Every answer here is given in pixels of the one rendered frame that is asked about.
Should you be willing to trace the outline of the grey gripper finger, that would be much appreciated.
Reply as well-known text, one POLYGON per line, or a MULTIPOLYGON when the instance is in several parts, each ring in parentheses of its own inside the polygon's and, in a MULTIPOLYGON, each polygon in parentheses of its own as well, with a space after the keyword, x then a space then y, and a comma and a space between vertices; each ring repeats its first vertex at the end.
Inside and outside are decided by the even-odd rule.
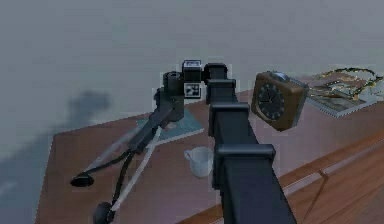
POLYGON ((70 181, 70 184, 74 187, 91 186, 94 183, 94 179, 91 177, 92 173, 117 164, 129 156, 141 153, 143 151, 143 144, 146 144, 146 138, 147 130, 145 128, 135 128, 133 131, 126 133, 120 139, 112 143, 88 168, 74 176, 70 181), (117 158, 106 162, 106 159, 123 145, 126 145, 126 149, 123 153, 117 158))

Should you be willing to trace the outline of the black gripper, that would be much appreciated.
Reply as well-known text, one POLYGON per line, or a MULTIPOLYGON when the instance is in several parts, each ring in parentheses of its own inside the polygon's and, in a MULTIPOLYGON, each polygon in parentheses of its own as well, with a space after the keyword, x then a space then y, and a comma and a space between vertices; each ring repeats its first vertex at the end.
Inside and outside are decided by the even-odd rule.
POLYGON ((158 88, 154 95, 156 109, 149 115, 147 122, 142 128, 129 141, 129 149, 135 153, 141 153, 149 144, 146 147, 147 152, 120 195, 113 199, 112 203, 102 202, 96 207, 93 214, 93 224, 111 224, 113 222, 116 211, 128 197, 147 166, 162 133, 162 128, 165 128, 170 122, 176 122, 183 118, 183 84, 184 80, 181 72, 172 71, 163 75, 163 86, 158 88))

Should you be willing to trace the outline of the teal book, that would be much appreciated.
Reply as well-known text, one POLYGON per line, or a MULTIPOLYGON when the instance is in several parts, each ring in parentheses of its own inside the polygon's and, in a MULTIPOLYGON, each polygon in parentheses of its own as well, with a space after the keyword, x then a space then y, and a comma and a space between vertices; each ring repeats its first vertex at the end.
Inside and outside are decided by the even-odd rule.
POLYGON ((161 145, 202 133, 204 127, 188 109, 156 108, 125 136, 128 146, 141 150, 150 144, 161 145))

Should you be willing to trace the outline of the brown wooden desk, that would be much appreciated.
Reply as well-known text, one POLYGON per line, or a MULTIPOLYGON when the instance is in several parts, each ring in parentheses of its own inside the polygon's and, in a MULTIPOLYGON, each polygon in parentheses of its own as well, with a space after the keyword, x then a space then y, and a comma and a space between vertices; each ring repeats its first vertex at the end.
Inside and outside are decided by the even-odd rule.
MULTIPOLYGON (((249 122, 257 140, 275 148, 273 169, 298 224, 349 224, 384 186, 384 102, 339 118, 306 104, 296 127, 284 132, 255 115, 249 122)), ((97 205, 113 197, 120 167, 95 173, 87 188, 70 181, 135 126, 130 117, 56 135, 35 224, 92 224, 97 205)), ((113 224, 219 224, 219 192, 211 177, 195 177, 184 157, 213 145, 202 131, 157 146, 113 224)))

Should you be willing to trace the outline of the white mug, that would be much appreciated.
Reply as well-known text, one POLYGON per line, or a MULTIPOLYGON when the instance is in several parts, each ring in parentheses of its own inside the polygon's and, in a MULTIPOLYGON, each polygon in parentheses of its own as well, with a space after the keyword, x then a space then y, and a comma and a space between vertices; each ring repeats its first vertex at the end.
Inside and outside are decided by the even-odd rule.
POLYGON ((207 177, 213 168, 213 151, 207 147, 185 150, 184 157, 189 161, 191 173, 197 178, 207 177))

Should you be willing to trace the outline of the brown square clock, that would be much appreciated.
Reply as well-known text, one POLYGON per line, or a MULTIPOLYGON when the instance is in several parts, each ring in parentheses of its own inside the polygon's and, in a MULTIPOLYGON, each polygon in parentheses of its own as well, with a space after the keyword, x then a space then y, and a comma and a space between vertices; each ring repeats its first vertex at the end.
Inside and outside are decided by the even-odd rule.
POLYGON ((277 131, 295 127, 301 116, 309 86, 283 72, 256 75, 251 110, 277 131))

